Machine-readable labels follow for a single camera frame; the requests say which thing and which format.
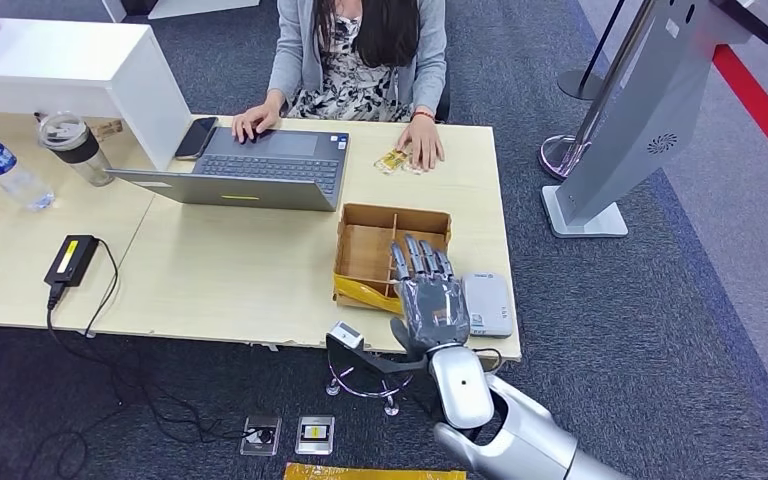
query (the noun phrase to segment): woman's hand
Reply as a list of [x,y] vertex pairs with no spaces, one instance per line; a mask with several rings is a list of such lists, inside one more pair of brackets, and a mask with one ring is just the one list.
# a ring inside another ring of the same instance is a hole
[[231,135],[240,143],[245,142],[246,138],[255,138],[278,122],[283,104],[284,94],[278,90],[270,90],[263,105],[234,116],[231,120]]
[[414,168],[422,168],[426,172],[434,168],[437,160],[445,160],[443,156],[443,144],[437,135],[437,126],[434,125],[433,114],[425,107],[417,108],[417,112],[425,112],[431,117],[414,114],[410,125],[405,129],[399,141],[396,143],[398,150],[404,151],[408,143],[413,145],[411,165]]

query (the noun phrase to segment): cardboard box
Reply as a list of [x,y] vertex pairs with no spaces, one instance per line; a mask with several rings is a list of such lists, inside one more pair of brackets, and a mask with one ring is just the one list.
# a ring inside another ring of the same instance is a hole
[[[447,252],[451,224],[448,213],[347,203],[337,227],[335,277],[342,276],[385,297],[396,298],[390,284],[395,274],[390,244],[395,239],[407,258],[404,238],[410,233],[417,240],[426,240]],[[334,301],[338,305],[376,308],[343,295],[336,288]]]

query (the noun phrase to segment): woman's hair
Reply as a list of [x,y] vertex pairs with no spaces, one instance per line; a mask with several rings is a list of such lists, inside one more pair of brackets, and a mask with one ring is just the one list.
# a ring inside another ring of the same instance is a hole
[[[334,35],[334,0],[314,0],[314,32],[328,57]],[[417,0],[363,0],[363,19],[352,48],[369,67],[410,64],[419,44]]]

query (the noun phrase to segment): laptop keyboard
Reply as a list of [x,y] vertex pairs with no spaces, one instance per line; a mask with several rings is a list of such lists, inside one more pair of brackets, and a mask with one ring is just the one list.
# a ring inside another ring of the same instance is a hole
[[326,195],[334,193],[339,162],[202,155],[193,173],[223,177],[263,178],[266,180],[313,181]]

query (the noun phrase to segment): floral dress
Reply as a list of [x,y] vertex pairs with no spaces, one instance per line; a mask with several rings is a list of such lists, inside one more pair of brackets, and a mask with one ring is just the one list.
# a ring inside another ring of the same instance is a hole
[[334,39],[324,68],[322,89],[302,89],[287,112],[290,118],[327,120],[410,121],[412,105],[388,100],[390,84],[396,81],[395,69],[368,67],[352,43],[360,31],[360,20],[341,16],[334,22]]

